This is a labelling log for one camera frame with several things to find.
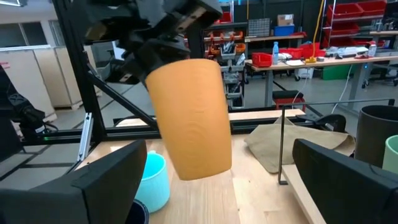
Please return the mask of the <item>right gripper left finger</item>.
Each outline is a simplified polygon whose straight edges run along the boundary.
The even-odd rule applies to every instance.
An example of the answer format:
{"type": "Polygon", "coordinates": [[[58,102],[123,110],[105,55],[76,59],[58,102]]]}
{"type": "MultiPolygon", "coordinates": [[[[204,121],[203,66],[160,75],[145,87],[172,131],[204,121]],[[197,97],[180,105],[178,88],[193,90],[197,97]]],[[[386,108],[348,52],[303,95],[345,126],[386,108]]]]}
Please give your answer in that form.
{"type": "Polygon", "coordinates": [[[135,198],[146,159],[138,140],[33,189],[2,189],[1,223],[146,223],[135,198]]]}

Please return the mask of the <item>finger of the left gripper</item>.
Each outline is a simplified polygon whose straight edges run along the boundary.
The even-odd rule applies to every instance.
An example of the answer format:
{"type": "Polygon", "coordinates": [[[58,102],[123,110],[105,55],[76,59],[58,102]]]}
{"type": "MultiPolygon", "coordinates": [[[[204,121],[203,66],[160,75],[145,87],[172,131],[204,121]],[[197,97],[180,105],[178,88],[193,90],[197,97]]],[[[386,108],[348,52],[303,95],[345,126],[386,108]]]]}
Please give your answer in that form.
{"type": "Polygon", "coordinates": [[[146,73],[164,65],[184,60],[190,50],[184,44],[183,37],[173,39],[149,39],[133,52],[134,60],[146,73]]]}
{"type": "Polygon", "coordinates": [[[143,82],[147,76],[147,69],[138,59],[111,59],[106,66],[105,82],[126,85],[136,85],[143,82]]]}

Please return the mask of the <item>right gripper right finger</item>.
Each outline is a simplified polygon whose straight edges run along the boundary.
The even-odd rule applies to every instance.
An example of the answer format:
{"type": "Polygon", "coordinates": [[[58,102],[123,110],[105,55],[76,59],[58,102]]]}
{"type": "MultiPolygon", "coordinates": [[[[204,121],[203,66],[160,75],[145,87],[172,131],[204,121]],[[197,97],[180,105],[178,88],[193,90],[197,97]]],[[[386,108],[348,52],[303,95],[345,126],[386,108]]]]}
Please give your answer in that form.
{"type": "Polygon", "coordinates": [[[397,174],[305,139],[292,156],[326,223],[397,223],[397,174]]]}

